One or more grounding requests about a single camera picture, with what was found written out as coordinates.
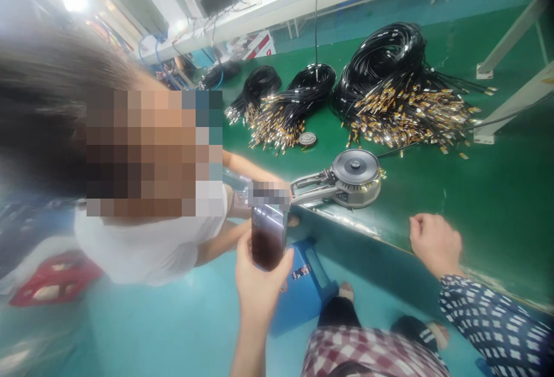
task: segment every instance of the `patterned sleeve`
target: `patterned sleeve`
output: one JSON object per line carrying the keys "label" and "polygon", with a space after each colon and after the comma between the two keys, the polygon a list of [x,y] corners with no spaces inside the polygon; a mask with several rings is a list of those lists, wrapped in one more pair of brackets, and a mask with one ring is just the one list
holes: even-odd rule
{"label": "patterned sleeve", "polygon": [[456,275],[442,277],[440,309],[497,376],[542,376],[554,365],[552,330],[516,302]]}

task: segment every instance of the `cable bundle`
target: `cable bundle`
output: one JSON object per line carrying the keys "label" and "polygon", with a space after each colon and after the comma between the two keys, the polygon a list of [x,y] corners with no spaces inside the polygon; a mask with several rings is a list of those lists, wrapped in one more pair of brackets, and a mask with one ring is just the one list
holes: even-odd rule
{"label": "cable bundle", "polygon": [[260,111],[262,97],[276,93],[280,87],[281,78],[275,68],[267,65],[256,68],[244,82],[242,92],[225,110],[229,124],[235,124],[243,116],[243,125],[245,121],[248,126],[253,124]]}
{"label": "cable bundle", "polygon": [[225,80],[229,80],[241,71],[241,65],[235,61],[227,61],[212,67],[208,73],[202,77],[197,85],[199,90],[217,89]]}
{"label": "cable bundle", "polygon": [[332,109],[350,129],[347,147],[360,136],[389,147],[403,147],[432,136],[447,146],[461,140],[456,130],[480,111],[461,92],[487,88],[439,73],[425,62],[426,40],[416,24],[395,23],[368,36],[343,70]]}
{"label": "cable bundle", "polygon": [[335,70],[326,64],[308,65],[296,74],[287,90],[265,98],[254,120],[250,146],[273,143],[285,154],[304,131],[306,117],[320,109],[335,84]]}

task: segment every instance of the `white shirt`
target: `white shirt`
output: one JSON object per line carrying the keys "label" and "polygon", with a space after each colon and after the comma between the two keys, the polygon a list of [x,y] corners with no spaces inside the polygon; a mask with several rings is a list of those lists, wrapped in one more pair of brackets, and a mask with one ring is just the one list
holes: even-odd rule
{"label": "white shirt", "polygon": [[[221,200],[222,214],[227,214],[224,187]],[[198,245],[217,236],[224,220],[224,215],[180,217],[138,226],[114,226],[77,209],[75,235],[84,253],[114,283],[160,286],[183,277],[194,267]]]}

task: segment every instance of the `dark hair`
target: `dark hair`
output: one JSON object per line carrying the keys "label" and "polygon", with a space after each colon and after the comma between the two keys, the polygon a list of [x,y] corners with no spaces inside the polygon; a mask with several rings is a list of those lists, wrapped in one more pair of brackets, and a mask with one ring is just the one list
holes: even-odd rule
{"label": "dark hair", "polygon": [[0,188],[85,197],[87,103],[133,89],[136,73],[85,31],[1,28]]}

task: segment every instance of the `metal lever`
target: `metal lever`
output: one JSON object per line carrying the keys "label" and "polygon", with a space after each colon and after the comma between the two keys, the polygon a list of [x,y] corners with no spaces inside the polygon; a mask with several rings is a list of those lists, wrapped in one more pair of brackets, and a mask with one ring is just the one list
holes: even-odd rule
{"label": "metal lever", "polygon": [[[290,189],[293,193],[291,199],[292,205],[300,205],[310,201],[315,201],[322,198],[327,198],[334,195],[337,191],[335,187],[335,175],[332,171],[324,169],[320,173],[315,173],[302,178],[299,178],[290,184]],[[309,191],[297,193],[297,189],[302,189],[310,185],[323,184]]]}

